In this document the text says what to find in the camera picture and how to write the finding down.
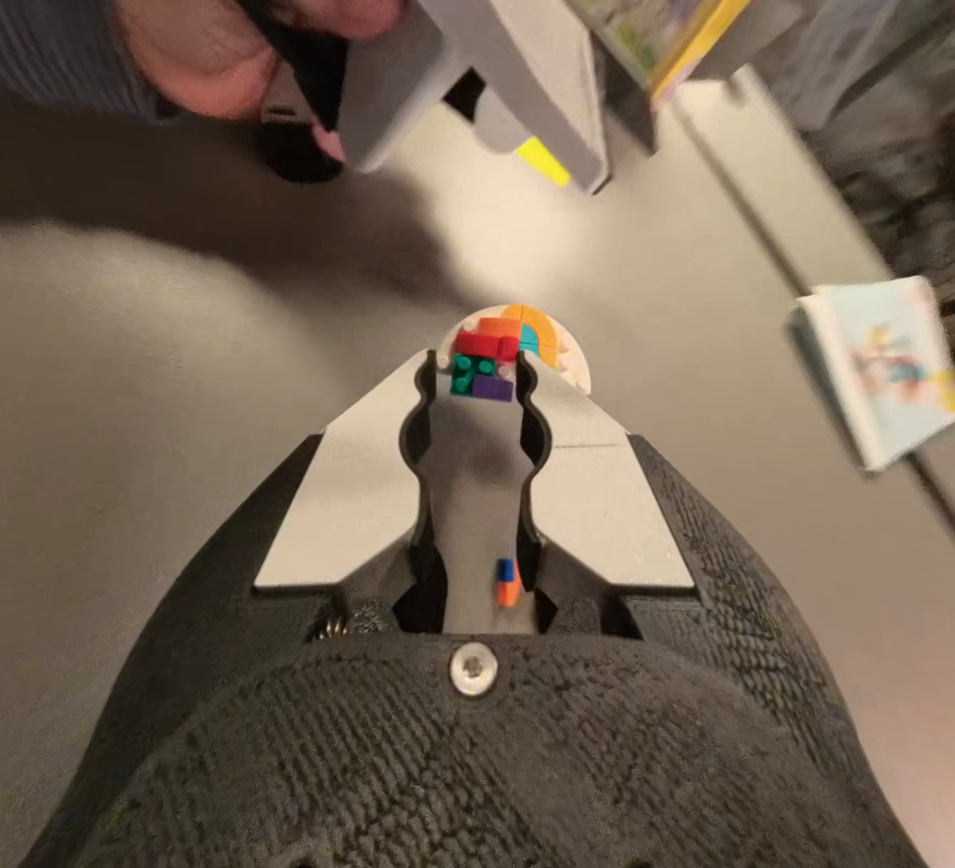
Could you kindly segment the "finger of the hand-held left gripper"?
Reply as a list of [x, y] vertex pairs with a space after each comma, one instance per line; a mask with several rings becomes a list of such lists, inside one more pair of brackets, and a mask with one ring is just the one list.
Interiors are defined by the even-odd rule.
[[513, 155], [536, 136], [524, 126], [490, 88], [484, 88], [475, 105], [474, 131], [478, 141], [495, 155]]
[[610, 178], [590, 33], [565, 0], [416, 0], [584, 192]]

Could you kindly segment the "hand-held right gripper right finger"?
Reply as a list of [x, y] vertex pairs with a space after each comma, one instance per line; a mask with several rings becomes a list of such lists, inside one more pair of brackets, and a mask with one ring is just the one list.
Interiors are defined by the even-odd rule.
[[535, 354], [521, 353], [519, 444], [531, 463], [516, 537], [537, 634], [578, 603], [583, 632], [640, 635], [631, 602], [693, 609], [696, 584], [627, 429]]

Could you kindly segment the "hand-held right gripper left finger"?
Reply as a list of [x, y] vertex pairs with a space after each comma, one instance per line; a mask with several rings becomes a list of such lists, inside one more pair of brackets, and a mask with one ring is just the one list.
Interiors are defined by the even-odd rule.
[[256, 575], [267, 594], [382, 600], [412, 633], [439, 633], [448, 578], [422, 459], [436, 351], [421, 350], [328, 424]]

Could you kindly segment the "colourful brick plate assembly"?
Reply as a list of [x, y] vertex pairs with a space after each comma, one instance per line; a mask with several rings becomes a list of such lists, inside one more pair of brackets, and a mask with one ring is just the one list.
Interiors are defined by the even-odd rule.
[[526, 303], [471, 313], [442, 340], [436, 366], [448, 377], [451, 396], [510, 404], [521, 353], [538, 357], [568, 384], [591, 395], [590, 368], [579, 342], [557, 319]]

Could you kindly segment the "person's left forearm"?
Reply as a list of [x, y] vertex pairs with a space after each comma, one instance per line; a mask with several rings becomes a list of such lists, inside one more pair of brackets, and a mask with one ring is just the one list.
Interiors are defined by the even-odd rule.
[[2, 97], [151, 124], [165, 102], [122, 42], [113, 0], [1, 0]]

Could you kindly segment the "person's left hand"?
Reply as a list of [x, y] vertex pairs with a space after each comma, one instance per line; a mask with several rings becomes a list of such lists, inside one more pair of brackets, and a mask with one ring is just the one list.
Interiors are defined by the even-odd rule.
[[[405, 0], [268, 0], [278, 23], [351, 40], [393, 29]], [[257, 117], [280, 58], [235, 0], [113, 0], [126, 48], [172, 104], [227, 120]]]

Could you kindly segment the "yellow sticky note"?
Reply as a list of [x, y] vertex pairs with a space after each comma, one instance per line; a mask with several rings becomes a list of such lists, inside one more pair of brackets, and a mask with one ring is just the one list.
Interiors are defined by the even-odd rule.
[[515, 155], [529, 167], [559, 187], [570, 182], [567, 169], [543, 145], [539, 138], [532, 136], [523, 141], [515, 150]]

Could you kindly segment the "instruction booklet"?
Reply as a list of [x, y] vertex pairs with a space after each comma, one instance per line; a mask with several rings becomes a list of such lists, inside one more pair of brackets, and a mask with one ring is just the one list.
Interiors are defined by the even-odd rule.
[[787, 325], [866, 474], [953, 427], [953, 361], [927, 278], [817, 287]]

